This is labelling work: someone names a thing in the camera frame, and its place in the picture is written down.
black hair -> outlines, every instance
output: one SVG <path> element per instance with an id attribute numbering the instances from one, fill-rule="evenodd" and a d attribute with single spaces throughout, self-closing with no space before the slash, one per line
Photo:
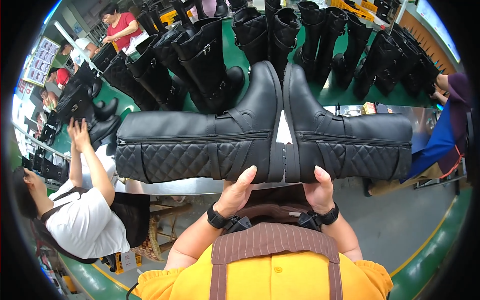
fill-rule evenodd
<path id="1" fill-rule="evenodd" d="M 33 220 L 38 216 L 38 210 L 28 186 L 24 181 L 24 177 L 29 177 L 24 167 L 16 167 L 13 171 L 13 189 L 15 190 L 20 214 Z"/>
<path id="2" fill-rule="evenodd" d="M 98 12 L 98 18 L 100 21 L 103 21 L 103 17 L 105 17 L 106 14 L 115 14 L 116 12 L 119 12 L 119 5 L 116 3 L 109 3 Z"/>

metal table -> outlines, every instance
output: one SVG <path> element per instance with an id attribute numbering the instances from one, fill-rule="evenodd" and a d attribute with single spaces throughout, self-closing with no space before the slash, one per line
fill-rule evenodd
<path id="1" fill-rule="evenodd" d="M 335 113 L 335 106 L 325 107 L 327 110 Z M 438 119 L 438 110 L 433 108 L 417 108 L 405 106 L 388 106 L 393 112 L 398 112 L 406 115 L 412 124 L 414 133 L 420 133 L 426 141 L 428 141 L 432 129 Z M 340 106 L 340 114 L 346 116 L 357 116 L 364 114 L 363 106 L 361 105 L 344 105 Z M 283 126 L 280 126 L 277 141 L 285 142 L 286 135 L 289 136 L 288 127 L 285 119 Z M 412 141 L 412 148 L 415 148 L 415 143 Z M 223 189 L 223 180 L 213 180 L 211 178 L 189 178 L 183 180 L 176 180 L 163 183 L 143 183 L 130 179 L 119 179 L 115 172 L 115 160 L 113 156 L 105 155 L 106 145 L 97 150 L 97 156 L 102 162 L 107 174 L 111 178 L 111 182 L 116 192 L 125 192 L 133 194 L 149 194 L 149 195 L 202 195 L 202 194 L 216 194 L 221 193 Z M 93 187 L 90 172 L 85 159 L 82 156 L 82 171 L 83 171 L 83 187 L 90 189 Z M 256 184 L 254 189 L 269 189 L 275 187 L 282 187 L 286 185 L 293 185 L 297 183 L 261 183 Z"/>

boot sole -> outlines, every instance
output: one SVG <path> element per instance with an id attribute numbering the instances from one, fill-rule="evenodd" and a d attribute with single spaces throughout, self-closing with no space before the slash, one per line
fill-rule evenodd
<path id="1" fill-rule="evenodd" d="M 288 130 L 292 137 L 293 144 L 283 145 L 285 147 L 285 183 L 300 182 L 300 155 L 297 139 L 295 137 L 295 130 L 293 129 L 292 112 L 290 110 L 290 73 L 291 64 L 287 64 L 285 68 L 285 77 L 283 81 L 283 110 L 285 112 L 285 119 L 287 120 Z"/>

yellow line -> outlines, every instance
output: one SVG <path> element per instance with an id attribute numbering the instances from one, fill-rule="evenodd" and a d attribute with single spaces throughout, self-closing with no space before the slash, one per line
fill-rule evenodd
<path id="1" fill-rule="evenodd" d="M 425 246 L 428 244 L 428 242 L 433 238 L 433 236 L 435 235 L 435 233 L 437 233 L 438 229 L 440 228 L 440 226 L 443 224 L 443 222 L 445 221 L 445 219 L 447 218 L 448 214 L 450 213 L 450 210 L 452 209 L 452 206 L 453 204 L 455 203 L 457 199 L 457 196 L 455 196 L 455 198 L 452 200 L 452 203 L 450 204 L 450 206 L 448 207 L 447 211 L 445 212 L 444 214 L 444 217 L 442 218 L 442 220 L 440 221 L 440 223 L 438 223 L 437 227 L 435 228 L 435 230 L 432 232 L 432 234 L 427 238 L 427 240 L 425 242 L 423 242 L 423 244 L 420 246 L 420 248 L 418 248 L 415 253 L 412 254 L 411 257 L 409 257 L 403 264 L 400 265 L 400 267 L 398 267 L 395 271 L 391 272 L 390 273 L 390 277 L 393 277 L 395 274 L 397 274 L 398 272 L 400 272 L 401 269 L 403 269 L 408 263 L 410 263 L 414 258 L 415 256 L 417 256 L 418 253 L 420 253 L 420 251 L 423 250 L 423 248 L 425 248 Z"/>

yellow crate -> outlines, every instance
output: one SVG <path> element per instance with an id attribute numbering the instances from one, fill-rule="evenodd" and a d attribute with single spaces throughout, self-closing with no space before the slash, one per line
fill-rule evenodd
<path id="1" fill-rule="evenodd" d="M 377 12 L 378 7 L 376 7 L 374 4 L 368 2 L 367 0 L 362 0 L 361 7 L 368 9 L 369 11 L 372 11 L 374 13 Z"/>
<path id="2" fill-rule="evenodd" d="M 167 12 L 164 15 L 162 15 L 160 17 L 160 20 L 162 21 L 162 23 L 167 22 L 168 25 L 170 25 L 173 23 L 173 17 L 175 17 L 176 15 L 177 15 L 177 11 L 173 10 L 171 12 Z M 187 16 L 192 17 L 193 16 L 192 12 L 188 11 Z"/>
<path id="3" fill-rule="evenodd" d="M 342 0 L 332 0 L 330 6 L 335 6 L 341 8 L 343 10 L 347 10 L 357 15 L 357 17 L 365 19 L 367 21 L 373 22 L 373 16 L 368 12 L 368 10 L 364 9 L 363 7 L 359 6 L 355 3 L 355 7 L 358 9 L 353 9 L 350 5 L 346 4 Z"/>

